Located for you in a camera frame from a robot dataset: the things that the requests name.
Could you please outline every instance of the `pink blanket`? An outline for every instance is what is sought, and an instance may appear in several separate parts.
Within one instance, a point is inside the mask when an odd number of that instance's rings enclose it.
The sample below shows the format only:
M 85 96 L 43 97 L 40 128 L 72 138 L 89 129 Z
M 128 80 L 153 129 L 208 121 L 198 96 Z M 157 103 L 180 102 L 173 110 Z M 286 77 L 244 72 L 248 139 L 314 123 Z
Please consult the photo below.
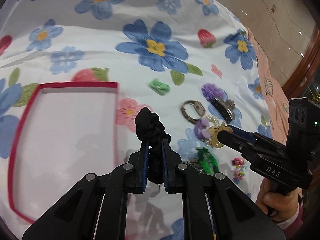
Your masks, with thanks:
M 284 144 L 289 130 L 289 101 L 277 80 L 271 77 L 268 58 L 248 29 L 249 41 L 254 46 L 258 59 L 258 73 L 263 96 L 269 108 L 273 139 Z

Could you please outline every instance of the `colorful bead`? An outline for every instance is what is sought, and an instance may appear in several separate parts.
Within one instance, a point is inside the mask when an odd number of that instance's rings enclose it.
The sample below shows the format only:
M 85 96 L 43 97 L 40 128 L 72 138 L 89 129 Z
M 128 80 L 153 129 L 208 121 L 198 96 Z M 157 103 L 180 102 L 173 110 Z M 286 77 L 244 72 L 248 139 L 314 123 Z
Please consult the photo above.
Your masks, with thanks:
M 244 177 L 244 170 L 247 168 L 247 166 L 244 166 L 246 161 L 244 158 L 239 157 L 234 158 L 231 163 L 235 167 L 235 170 L 233 171 L 233 182 L 239 184 Z

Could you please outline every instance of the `pink sleeve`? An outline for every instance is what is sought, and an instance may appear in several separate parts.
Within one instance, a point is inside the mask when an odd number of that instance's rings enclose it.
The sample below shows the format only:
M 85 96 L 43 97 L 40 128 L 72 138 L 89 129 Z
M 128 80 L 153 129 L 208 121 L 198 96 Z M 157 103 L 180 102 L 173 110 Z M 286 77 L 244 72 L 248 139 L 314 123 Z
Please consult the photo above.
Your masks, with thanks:
M 302 207 L 299 207 L 299 214 L 295 219 L 295 221 L 291 225 L 289 225 L 286 229 L 283 229 L 283 232 L 287 240 L 289 240 L 302 225 L 303 221 L 301 218 L 302 218 Z

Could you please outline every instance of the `marble floor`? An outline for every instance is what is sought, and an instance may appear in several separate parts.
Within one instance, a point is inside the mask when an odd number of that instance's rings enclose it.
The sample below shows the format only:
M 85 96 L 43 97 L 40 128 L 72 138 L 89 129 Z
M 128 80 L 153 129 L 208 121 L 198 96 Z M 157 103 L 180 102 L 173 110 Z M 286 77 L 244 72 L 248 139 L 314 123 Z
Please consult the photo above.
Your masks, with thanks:
M 302 0 L 217 0 L 250 28 L 268 56 L 271 75 L 284 85 L 312 36 L 315 21 Z

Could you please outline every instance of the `hair clip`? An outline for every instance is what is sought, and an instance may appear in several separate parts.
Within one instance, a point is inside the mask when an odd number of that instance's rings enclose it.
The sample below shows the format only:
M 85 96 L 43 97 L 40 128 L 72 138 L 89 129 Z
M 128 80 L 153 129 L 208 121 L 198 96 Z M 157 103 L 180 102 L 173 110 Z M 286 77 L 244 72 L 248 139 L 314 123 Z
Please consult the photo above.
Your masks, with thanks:
M 235 167 L 235 170 L 233 171 L 233 182 L 239 184 L 244 177 L 244 170 L 247 168 L 247 166 L 244 166 L 246 161 L 244 158 L 240 157 L 234 158 L 231 163 Z
M 198 113 L 198 115 L 200 116 L 200 118 L 199 118 L 199 119 L 194 119 L 194 118 L 192 118 L 190 115 L 188 115 L 187 112 L 186 112 L 186 109 L 184 108 L 185 105 L 192 105 L 193 108 L 195 109 L 195 111 L 196 111 L 196 112 Z M 189 121 L 189 122 L 191 122 L 191 123 L 193 123 L 193 124 L 196 124 L 197 121 L 199 121 L 199 120 L 204 116 L 204 114 L 205 114 L 205 109 L 204 109 L 203 105 L 201 104 L 201 102 L 195 101 L 195 100 L 185 101 L 185 102 L 182 104 L 182 106 L 181 106 L 181 108 L 180 108 L 180 111 L 181 111 L 183 117 L 184 117 L 187 121 Z
M 155 91 L 157 94 L 164 96 L 170 91 L 170 86 L 160 82 L 157 78 L 153 79 L 148 86 Z
M 211 104 L 217 109 L 227 124 L 236 118 L 233 110 L 236 109 L 235 103 L 231 99 L 223 101 L 220 98 L 214 98 Z
M 216 147 L 216 148 L 221 148 L 222 146 L 224 146 L 224 144 L 220 143 L 218 141 L 218 133 L 222 130 L 226 130 L 228 132 L 233 132 L 232 128 L 230 127 L 226 127 L 225 126 L 226 123 L 223 121 L 222 124 L 215 128 L 215 127 L 210 127 L 208 130 L 207 130 L 207 133 L 211 135 L 210 137 L 210 141 L 211 141 L 211 147 Z

